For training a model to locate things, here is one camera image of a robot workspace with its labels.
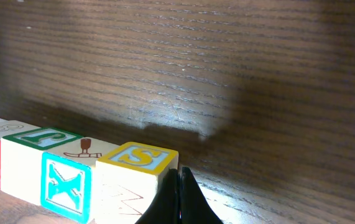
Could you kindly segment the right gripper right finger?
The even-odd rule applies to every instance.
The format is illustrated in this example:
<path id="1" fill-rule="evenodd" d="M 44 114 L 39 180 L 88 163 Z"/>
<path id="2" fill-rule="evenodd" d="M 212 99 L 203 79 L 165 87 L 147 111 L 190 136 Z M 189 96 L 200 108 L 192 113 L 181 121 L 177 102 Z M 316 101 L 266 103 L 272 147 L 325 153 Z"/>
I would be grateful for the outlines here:
<path id="1" fill-rule="evenodd" d="M 182 167 L 180 210 L 182 224 L 223 224 L 208 205 L 189 167 Z"/>

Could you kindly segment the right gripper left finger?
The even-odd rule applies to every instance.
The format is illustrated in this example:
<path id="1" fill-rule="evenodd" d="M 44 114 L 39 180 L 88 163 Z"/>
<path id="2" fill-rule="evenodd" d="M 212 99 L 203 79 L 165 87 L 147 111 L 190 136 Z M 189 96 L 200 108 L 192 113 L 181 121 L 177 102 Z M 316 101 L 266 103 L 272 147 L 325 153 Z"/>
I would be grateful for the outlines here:
<path id="1" fill-rule="evenodd" d="M 152 203 L 136 224 L 178 224 L 179 223 L 179 174 L 170 169 L 162 180 Z"/>

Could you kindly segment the wooden block mid table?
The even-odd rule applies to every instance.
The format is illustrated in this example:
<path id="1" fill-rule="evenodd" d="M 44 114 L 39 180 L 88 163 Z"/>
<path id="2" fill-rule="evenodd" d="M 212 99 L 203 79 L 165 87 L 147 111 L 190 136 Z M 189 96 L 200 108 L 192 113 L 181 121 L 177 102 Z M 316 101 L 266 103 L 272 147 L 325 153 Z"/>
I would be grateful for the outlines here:
<path id="1" fill-rule="evenodd" d="M 163 178 L 178 167 L 178 151 L 127 142 L 96 161 L 96 223 L 135 223 L 153 201 Z"/>

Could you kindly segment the blue X wooden block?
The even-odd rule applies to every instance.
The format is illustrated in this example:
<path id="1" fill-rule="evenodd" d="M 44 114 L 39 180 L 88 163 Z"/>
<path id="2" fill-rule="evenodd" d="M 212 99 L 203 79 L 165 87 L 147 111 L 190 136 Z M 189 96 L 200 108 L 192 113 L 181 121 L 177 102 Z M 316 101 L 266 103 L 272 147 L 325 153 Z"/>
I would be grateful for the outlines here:
<path id="1" fill-rule="evenodd" d="M 81 138 L 42 154 L 40 205 L 78 223 L 89 223 L 96 161 L 117 144 Z"/>

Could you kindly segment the yellow-sided wooden block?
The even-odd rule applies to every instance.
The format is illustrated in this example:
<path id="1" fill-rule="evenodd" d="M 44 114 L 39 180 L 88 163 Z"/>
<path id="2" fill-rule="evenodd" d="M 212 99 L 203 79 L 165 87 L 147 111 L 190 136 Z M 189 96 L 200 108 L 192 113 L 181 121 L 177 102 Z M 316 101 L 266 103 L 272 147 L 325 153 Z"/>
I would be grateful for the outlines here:
<path id="1" fill-rule="evenodd" d="M 81 138 L 79 134 L 51 127 L 3 136 L 0 141 L 0 190 L 40 205 L 43 153 Z"/>

